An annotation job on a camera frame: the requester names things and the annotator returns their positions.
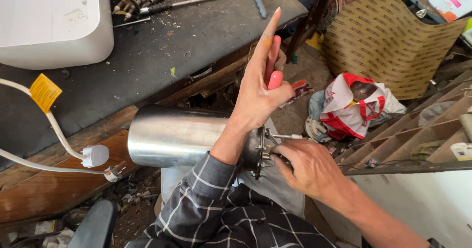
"red and white plastic bag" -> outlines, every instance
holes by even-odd
[[[354,98],[349,86],[355,81],[374,83],[377,89],[368,98],[350,105]],[[405,109],[383,83],[375,83],[373,79],[350,73],[337,76],[326,87],[325,97],[320,119],[327,127],[328,135],[339,140],[344,136],[363,139],[370,120],[380,116],[381,112],[398,112]]]

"yellow tag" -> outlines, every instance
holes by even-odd
[[[44,113],[49,112],[49,108],[52,103],[56,100],[62,90],[56,86],[49,78],[44,74],[39,75],[35,82],[32,83],[31,98],[41,108]]]

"stainless steel cylinder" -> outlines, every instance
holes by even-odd
[[[227,112],[146,105],[129,127],[129,155],[138,165],[194,166],[213,147],[229,116]],[[246,168],[255,169],[262,158],[262,150],[257,148],[262,134],[253,130],[245,143],[241,157]]]

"brown patterned paper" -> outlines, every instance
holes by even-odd
[[[384,83],[398,100],[418,98],[467,21],[428,25],[401,0],[354,0],[327,29],[323,53],[336,74]]]

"hand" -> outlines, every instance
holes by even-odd
[[[244,132],[263,126],[271,113],[294,94],[292,86],[286,81],[278,88],[267,89],[267,78],[274,71],[280,55],[281,39],[274,33],[281,15],[279,8],[257,43],[241,80],[237,102],[229,120]]]
[[[293,169],[277,154],[290,160]],[[342,174],[328,150],[312,141],[283,142],[271,150],[270,159],[290,187],[331,207],[342,204],[355,186]]]

